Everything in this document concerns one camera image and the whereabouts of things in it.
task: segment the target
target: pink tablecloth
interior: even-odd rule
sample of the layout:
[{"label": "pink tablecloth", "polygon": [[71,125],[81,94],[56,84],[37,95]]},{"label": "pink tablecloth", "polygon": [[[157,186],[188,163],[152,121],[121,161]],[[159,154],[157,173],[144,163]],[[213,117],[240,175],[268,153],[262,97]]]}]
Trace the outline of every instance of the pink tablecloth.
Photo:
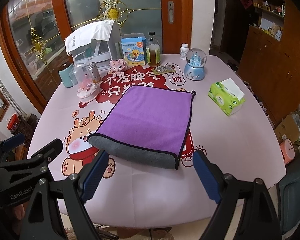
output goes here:
[{"label": "pink tablecloth", "polygon": [[[261,107],[240,78],[219,58],[208,56],[206,76],[191,81],[182,71],[179,55],[163,55],[162,64],[171,63],[177,73],[155,77],[151,68],[136,66],[122,79],[102,73],[103,89],[97,99],[80,104],[76,88],[61,84],[53,94],[34,133],[28,157],[51,140],[64,142],[63,152],[49,165],[55,180],[76,172],[95,153],[82,144],[76,154],[68,142],[85,140],[108,115],[114,103],[130,85],[195,90],[192,120],[178,170],[131,163],[110,155],[109,167],[94,197],[85,207],[94,223],[103,225],[157,228],[210,217],[216,205],[209,200],[193,166],[194,149],[203,149],[223,173],[253,181],[260,177],[269,188],[285,174],[279,144]],[[246,102],[237,113],[226,114],[208,96],[210,85],[232,78],[245,93]],[[66,213],[63,201],[60,210]]]}]

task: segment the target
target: purple towel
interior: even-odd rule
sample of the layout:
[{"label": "purple towel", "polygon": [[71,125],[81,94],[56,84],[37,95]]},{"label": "purple towel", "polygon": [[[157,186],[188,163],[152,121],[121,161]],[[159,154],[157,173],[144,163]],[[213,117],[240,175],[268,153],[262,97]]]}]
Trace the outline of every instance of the purple towel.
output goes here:
[{"label": "purple towel", "polygon": [[177,169],[195,91],[132,86],[88,142],[123,159]]}]

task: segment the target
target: glass door panel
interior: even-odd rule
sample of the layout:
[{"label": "glass door panel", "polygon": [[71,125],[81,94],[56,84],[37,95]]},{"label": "glass door panel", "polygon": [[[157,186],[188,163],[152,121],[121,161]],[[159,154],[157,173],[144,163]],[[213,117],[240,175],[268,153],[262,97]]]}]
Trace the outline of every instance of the glass door panel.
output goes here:
[{"label": "glass door panel", "polygon": [[[10,0],[12,36],[27,71],[46,100],[61,83],[58,67],[69,58],[59,35],[51,0]],[[45,41],[43,59],[32,52],[32,30]]]},{"label": "glass door panel", "polygon": [[[100,4],[106,0],[65,0],[72,30],[79,28],[80,23],[92,22],[99,15]],[[121,34],[148,33],[154,31],[162,44],[161,0],[120,0],[118,4],[121,11],[128,9],[129,13],[122,13],[119,21],[122,22]]]}]

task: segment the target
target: red lid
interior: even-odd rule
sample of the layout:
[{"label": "red lid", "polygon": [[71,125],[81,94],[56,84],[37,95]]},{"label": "red lid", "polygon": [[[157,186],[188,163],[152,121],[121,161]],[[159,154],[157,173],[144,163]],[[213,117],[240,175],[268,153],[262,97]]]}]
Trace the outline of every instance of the red lid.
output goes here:
[{"label": "red lid", "polygon": [[13,114],[13,116],[10,118],[10,121],[8,123],[8,130],[11,130],[13,128],[13,125],[18,122],[19,119],[18,119],[18,115],[17,114]]}]

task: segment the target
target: white pill bottle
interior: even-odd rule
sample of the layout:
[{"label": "white pill bottle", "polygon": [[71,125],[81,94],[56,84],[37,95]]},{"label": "white pill bottle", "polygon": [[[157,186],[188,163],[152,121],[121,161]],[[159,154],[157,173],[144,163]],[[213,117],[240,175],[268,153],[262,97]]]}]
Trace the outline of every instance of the white pill bottle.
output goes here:
[{"label": "white pill bottle", "polygon": [[180,58],[186,60],[186,54],[189,51],[188,44],[182,43],[180,48]]}]

